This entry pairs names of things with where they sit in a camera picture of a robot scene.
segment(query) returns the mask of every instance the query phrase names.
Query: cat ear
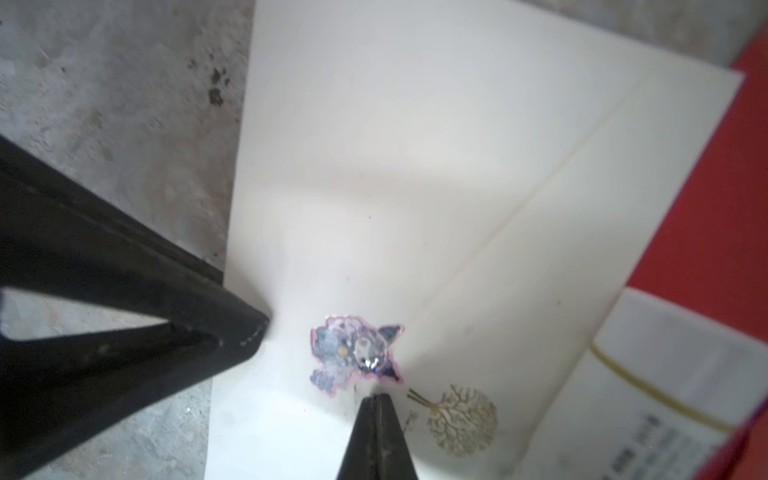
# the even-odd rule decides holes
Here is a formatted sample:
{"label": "cat ear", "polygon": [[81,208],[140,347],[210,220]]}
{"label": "cat ear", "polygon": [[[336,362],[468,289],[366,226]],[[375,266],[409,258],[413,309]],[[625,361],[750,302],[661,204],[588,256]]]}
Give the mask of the cat ear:
{"label": "cat ear", "polygon": [[386,340],[386,344],[394,342],[397,336],[406,328],[402,325],[387,325],[379,328],[379,333]]}
{"label": "cat ear", "polygon": [[319,326],[316,329],[312,329],[312,340],[325,340],[328,336],[328,329],[324,326]]}
{"label": "cat ear", "polygon": [[386,363],[384,363],[384,365],[376,369],[376,376],[378,376],[379,378],[387,377],[394,380],[397,383],[402,382],[402,377],[398,373],[397,368],[395,367],[395,364],[392,362],[392,360],[387,360]]}

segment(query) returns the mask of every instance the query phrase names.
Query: yellow line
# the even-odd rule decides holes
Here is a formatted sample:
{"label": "yellow line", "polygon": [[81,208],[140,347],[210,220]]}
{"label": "yellow line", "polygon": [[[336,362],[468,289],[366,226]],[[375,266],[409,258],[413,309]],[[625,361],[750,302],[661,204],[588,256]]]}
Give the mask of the yellow line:
{"label": "yellow line", "polygon": [[427,405],[427,404],[426,404],[426,403],[424,403],[422,400],[420,400],[420,399],[416,398],[415,396],[411,395],[410,393],[409,393],[408,395],[406,395],[406,396],[407,396],[408,398],[410,398],[411,400],[413,400],[414,402],[418,403],[418,404],[419,404],[419,405],[421,405],[421,406],[425,406],[425,407],[426,407],[426,408],[428,408],[428,409],[429,409],[429,408],[431,408],[431,406],[430,406],[430,405]]}
{"label": "yellow line", "polygon": [[413,395],[413,396],[419,398],[426,405],[434,405],[432,402],[430,402],[429,400],[425,399],[424,397],[422,397],[421,395],[416,393],[416,391],[414,389],[408,389],[408,394]]}
{"label": "yellow line", "polygon": [[657,402],[673,409],[675,412],[680,413],[681,415],[686,416],[695,422],[699,422],[702,425],[706,425],[711,429],[717,430],[718,432],[731,433],[737,429],[735,425],[730,425],[704,412],[699,412],[698,410],[677,401],[676,399],[652,386],[650,383],[637,378],[636,376],[629,373],[629,371],[627,371],[623,366],[616,363],[611,357],[600,351],[600,349],[597,348],[597,346],[593,343],[590,343],[589,350],[598,360],[603,363],[603,365],[624,379],[625,382],[640,390],[642,393],[650,396]]}

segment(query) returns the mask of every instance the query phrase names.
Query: white paper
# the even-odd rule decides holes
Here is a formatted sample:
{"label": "white paper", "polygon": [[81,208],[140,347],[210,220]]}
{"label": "white paper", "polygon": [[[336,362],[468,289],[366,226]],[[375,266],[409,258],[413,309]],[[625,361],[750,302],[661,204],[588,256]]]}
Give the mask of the white paper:
{"label": "white paper", "polygon": [[[310,383],[334,313],[406,326],[420,478],[510,472],[739,82],[496,0],[259,2],[249,69],[224,284],[273,322],[214,379],[209,480],[335,478],[373,384]],[[405,397],[451,383],[498,408],[469,459]]]}

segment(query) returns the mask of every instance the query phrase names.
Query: sticker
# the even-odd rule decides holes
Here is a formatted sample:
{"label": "sticker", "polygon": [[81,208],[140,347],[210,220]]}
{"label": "sticker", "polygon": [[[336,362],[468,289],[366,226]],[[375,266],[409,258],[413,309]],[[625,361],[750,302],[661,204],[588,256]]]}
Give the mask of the sticker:
{"label": "sticker", "polygon": [[430,402],[409,389],[408,398],[429,409],[429,431],[450,455],[472,456],[488,448],[496,437],[496,405],[480,390],[451,385],[439,402]]}
{"label": "sticker", "polygon": [[402,383],[389,348],[405,330],[402,325],[371,326],[360,316],[329,316],[326,325],[312,329],[312,354],[323,365],[310,382],[330,396],[358,379],[389,379]]}

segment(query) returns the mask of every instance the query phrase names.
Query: purple cat face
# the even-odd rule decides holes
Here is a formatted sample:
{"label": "purple cat face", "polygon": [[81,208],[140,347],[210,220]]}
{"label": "purple cat face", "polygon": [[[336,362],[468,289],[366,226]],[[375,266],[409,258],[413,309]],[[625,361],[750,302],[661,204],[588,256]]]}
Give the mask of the purple cat face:
{"label": "purple cat face", "polygon": [[402,383],[389,346],[403,332],[402,325],[375,328],[359,316],[329,316],[326,325],[312,329],[312,354],[323,366],[310,382],[330,396],[358,379],[390,379]]}

